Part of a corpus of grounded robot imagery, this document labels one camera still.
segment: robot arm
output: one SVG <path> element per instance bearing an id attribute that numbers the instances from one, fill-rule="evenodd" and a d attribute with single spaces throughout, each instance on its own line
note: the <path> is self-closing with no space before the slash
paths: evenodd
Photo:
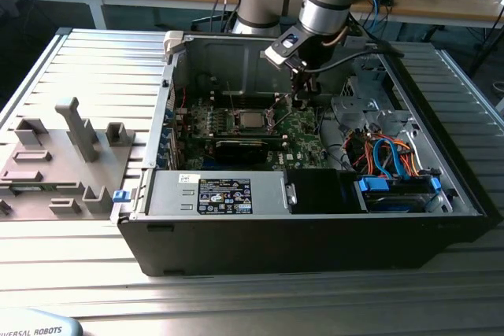
<path id="1" fill-rule="evenodd" d="M 320 93 L 313 75 L 304 68 L 319 68 L 331 58 L 335 44 L 328 41 L 345 27 L 352 1 L 303 0 L 298 23 L 265 51 L 276 67 L 291 69 L 294 95 L 303 88 L 308 93 Z"/>

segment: aluminum extrusion table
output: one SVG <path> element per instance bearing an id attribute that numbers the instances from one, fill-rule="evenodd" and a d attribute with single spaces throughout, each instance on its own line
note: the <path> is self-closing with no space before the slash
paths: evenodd
<path id="1" fill-rule="evenodd" d="M 0 159 L 12 151 L 22 116 L 66 127 L 47 110 L 70 94 L 96 127 L 117 120 L 136 130 L 124 187 L 136 185 L 164 65 L 162 39 L 162 33 L 129 31 L 55 36 L 0 114 Z M 472 124 L 467 131 L 454 125 L 453 132 L 464 140 L 490 138 L 477 123 L 487 114 L 476 109 L 483 100 L 457 102 L 474 89 L 449 95 L 455 87 L 446 86 L 431 78 L 431 91 L 461 104 L 458 113 Z M 493 168 L 488 177 L 504 182 L 498 175 L 504 155 L 491 157 L 478 143 L 467 149 Z M 492 193 L 501 198 L 495 186 Z M 503 225 L 417 271 L 151 278 L 116 227 L 101 220 L 0 222 L 0 251 L 0 307 L 76 317 L 94 336 L 504 334 Z"/>

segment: slotted aluminum platform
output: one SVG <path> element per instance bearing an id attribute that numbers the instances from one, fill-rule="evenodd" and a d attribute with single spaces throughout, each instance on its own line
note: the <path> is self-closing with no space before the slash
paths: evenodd
<path id="1" fill-rule="evenodd" d="M 55 97 L 77 95 L 82 116 L 93 125 L 119 120 L 135 129 L 124 177 L 124 187 L 134 187 L 161 78 L 163 36 L 84 30 L 56 36 L 0 114 L 0 158 L 17 142 L 12 125 L 21 116 L 40 116 L 64 128 L 62 119 L 46 120 L 44 113 Z M 412 48 L 456 78 L 442 52 Z M 405 63 L 412 70 L 426 64 L 410 52 Z M 436 83 L 425 84 L 427 96 L 438 90 L 449 103 L 474 103 L 468 94 L 478 99 L 472 85 L 458 90 L 456 83 Z M 451 112 L 445 122 L 457 128 L 459 113 L 468 112 Z M 466 116 L 466 124 L 482 124 Z M 478 167 L 481 173 L 503 172 L 496 168 L 502 155 L 490 160 L 477 151 L 486 146 L 465 148 L 485 164 Z M 150 278 L 116 227 L 101 220 L 0 222 L 0 251 L 0 308 L 29 306 L 74 316 L 93 336 L 504 334 L 502 225 L 476 243 L 450 247 L 417 271 Z"/>
<path id="2" fill-rule="evenodd" d="M 504 120 L 446 51 L 427 43 L 394 45 L 491 200 L 504 211 Z"/>

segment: power supply label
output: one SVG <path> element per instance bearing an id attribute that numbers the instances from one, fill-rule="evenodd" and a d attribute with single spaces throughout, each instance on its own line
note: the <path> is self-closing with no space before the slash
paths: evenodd
<path id="1" fill-rule="evenodd" d="M 213 214 L 252 214 L 250 179 L 200 179 L 198 212 Z"/>

